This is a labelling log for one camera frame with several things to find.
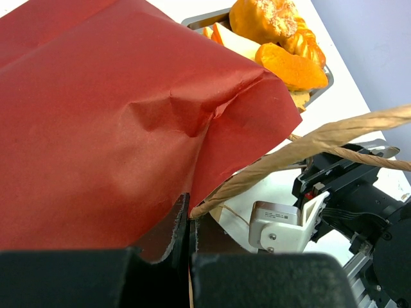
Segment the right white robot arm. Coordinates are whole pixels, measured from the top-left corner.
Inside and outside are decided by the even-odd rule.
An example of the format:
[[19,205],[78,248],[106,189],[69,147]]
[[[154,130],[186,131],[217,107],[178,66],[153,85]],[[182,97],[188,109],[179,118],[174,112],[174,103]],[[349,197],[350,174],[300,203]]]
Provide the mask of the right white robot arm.
[[305,160],[292,194],[299,209],[328,192],[311,240],[336,230],[351,243],[353,276],[364,286],[363,303],[410,307],[410,204],[374,186],[380,169],[330,153]]

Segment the triangular fake sandwich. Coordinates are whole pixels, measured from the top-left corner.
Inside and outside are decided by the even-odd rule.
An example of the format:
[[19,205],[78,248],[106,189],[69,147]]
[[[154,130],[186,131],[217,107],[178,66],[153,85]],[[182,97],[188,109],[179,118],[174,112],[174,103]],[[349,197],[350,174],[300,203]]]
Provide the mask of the triangular fake sandwich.
[[227,49],[230,49],[231,51],[252,60],[253,62],[255,61],[257,50],[261,46],[252,40],[235,34],[217,22],[211,27],[206,26],[203,28],[202,34],[219,45],[224,46]]

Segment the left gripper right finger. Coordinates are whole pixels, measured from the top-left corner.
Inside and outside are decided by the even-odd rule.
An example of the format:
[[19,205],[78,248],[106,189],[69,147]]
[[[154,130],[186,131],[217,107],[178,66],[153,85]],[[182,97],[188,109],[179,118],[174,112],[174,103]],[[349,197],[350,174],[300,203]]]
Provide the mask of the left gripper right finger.
[[250,253],[206,215],[190,223],[193,307],[356,307],[346,273],[321,253]]

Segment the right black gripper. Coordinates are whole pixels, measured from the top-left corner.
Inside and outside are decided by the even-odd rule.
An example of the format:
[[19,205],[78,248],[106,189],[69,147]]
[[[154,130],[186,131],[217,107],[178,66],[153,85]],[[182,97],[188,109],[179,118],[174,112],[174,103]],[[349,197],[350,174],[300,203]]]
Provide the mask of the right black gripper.
[[301,210],[314,197],[328,193],[325,218],[388,218],[390,197],[374,186],[379,171],[330,153],[317,154],[293,183],[294,206]]

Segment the silver metal tongs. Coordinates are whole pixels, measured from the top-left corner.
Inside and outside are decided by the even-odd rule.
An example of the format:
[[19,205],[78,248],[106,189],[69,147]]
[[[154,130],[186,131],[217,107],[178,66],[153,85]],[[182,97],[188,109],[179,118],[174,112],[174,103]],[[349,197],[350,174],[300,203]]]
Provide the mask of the silver metal tongs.
[[395,157],[400,149],[395,146],[391,146],[384,139],[374,139],[372,141],[366,142],[356,142],[356,145],[363,147],[364,149],[370,151],[374,155],[381,155],[383,158]]

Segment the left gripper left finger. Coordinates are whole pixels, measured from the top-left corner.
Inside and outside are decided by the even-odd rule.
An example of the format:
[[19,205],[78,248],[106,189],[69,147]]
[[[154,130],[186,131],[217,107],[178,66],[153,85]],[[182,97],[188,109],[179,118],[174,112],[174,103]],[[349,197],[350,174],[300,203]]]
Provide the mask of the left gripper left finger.
[[125,248],[1,252],[1,307],[189,307],[189,194]]

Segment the red paper bag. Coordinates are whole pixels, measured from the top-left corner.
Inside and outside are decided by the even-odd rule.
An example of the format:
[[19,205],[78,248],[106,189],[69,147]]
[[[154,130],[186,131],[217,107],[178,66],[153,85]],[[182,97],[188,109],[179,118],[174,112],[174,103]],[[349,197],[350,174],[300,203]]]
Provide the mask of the red paper bag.
[[146,1],[28,1],[1,18],[1,249],[122,248],[302,124],[271,72]]

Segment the long orange fake bread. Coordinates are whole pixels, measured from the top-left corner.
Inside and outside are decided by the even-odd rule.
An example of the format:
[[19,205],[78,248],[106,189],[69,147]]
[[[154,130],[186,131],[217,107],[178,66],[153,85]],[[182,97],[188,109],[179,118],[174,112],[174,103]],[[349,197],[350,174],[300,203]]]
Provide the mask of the long orange fake bread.
[[291,91],[309,91],[328,86],[328,78],[319,65],[310,59],[292,55],[276,44],[261,45],[255,61],[274,73]]

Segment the round fake bread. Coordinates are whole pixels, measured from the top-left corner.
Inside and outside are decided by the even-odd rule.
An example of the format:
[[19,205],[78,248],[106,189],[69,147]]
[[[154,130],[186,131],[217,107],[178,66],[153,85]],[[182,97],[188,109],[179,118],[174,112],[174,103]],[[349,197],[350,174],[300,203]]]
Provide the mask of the round fake bread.
[[293,1],[237,0],[230,12],[232,31],[258,44],[277,43],[297,31]]
[[306,110],[306,104],[310,101],[310,92],[290,91],[289,93],[299,113],[303,113]]

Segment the twisted fake bread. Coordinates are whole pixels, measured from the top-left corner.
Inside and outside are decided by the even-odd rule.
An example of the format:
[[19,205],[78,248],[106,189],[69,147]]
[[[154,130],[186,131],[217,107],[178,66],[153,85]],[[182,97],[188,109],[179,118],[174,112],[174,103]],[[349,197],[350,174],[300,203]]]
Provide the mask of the twisted fake bread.
[[297,29],[290,38],[280,41],[280,46],[293,55],[299,55],[315,62],[322,69],[326,65],[326,57],[317,44],[315,34],[307,27],[305,20],[295,18]]

